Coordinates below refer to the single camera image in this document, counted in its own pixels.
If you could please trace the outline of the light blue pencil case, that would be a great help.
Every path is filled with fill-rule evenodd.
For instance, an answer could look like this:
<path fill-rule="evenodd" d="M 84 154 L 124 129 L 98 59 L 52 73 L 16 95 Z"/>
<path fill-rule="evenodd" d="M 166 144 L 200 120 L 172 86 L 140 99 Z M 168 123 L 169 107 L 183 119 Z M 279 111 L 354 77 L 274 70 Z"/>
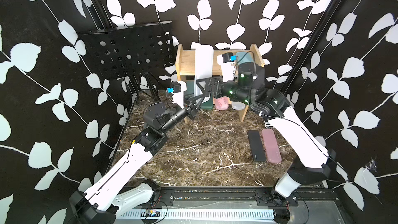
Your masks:
<path fill-rule="evenodd" d="M 255 63 L 254 53 L 252 51 L 237 52 L 235 55 L 237 64 Z"/>

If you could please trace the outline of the pink pencil case top shelf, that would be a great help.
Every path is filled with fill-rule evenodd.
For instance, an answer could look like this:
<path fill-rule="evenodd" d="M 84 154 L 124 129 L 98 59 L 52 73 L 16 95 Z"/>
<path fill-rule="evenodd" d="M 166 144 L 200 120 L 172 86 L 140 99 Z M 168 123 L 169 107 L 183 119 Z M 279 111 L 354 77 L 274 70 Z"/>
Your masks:
<path fill-rule="evenodd" d="M 263 129 L 262 137 L 268 162 L 274 164 L 281 163 L 282 157 L 274 131 L 272 129 Z"/>

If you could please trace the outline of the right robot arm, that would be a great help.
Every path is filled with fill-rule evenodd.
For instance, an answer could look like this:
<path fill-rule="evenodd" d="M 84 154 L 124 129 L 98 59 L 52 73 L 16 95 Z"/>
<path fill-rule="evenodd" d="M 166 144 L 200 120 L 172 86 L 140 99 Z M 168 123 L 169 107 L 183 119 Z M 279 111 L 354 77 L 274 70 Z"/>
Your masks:
<path fill-rule="evenodd" d="M 246 104 L 251 111 L 269 122 L 289 143 L 297 158 L 272 189 L 273 197 L 288 198 L 301 185 L 311 185 L 329 178 L 337 165 L 336 153 L 322 146 L 298 118 L 289 100 L 277 89 L 266 88 L 265 69 L 255 63 L 242 63 L 237 81 L 223 77 L 196 80 L 201 95 Z"/>

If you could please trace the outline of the dark grey pencil case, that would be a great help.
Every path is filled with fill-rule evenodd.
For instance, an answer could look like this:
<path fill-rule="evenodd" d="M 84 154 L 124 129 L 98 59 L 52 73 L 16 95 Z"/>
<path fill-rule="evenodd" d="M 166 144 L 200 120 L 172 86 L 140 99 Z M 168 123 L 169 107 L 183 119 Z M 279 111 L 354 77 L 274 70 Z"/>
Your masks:
<path fill-rule="evenodd" d="M 247 131 L 247 135 L 254 162 L 265 162 L 266 155 L 259 131 L 249 130 Z"/>

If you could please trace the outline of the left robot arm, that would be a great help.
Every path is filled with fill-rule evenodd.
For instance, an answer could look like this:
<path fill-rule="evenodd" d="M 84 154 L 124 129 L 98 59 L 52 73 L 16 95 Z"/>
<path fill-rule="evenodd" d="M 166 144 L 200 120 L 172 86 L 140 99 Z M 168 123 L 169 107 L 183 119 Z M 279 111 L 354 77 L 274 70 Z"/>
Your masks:
<path fill-rule="evenodd" d="M 168 108 L 157 102 L 147 107 L 144 128 L 133 139 L 124 156 L 93 186 L 77 190 L 69 201 L 72 219 L 79 224 L 113 224 L 131 209 L 150 201 L 156 202 L 158 185 L 150 179 L 123 192 L 132 176 L 163 147 L 168 140 L 167 131 L 186 117 L 194 119 L 205 95 L 183 99 L 182 106 Z"/>

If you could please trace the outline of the white pencil case top shelf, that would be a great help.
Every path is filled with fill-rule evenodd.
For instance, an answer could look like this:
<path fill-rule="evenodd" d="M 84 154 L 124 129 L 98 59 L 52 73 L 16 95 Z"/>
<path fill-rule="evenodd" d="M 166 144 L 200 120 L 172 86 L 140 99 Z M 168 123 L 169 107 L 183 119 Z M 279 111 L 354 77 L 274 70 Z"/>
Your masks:
<path fill-rule="evenodd" d="M 214 49 L 210 45 L 198 45 L 195 49 L 194 96 L 202 94 L 197 80 L 212 77 Z"/>

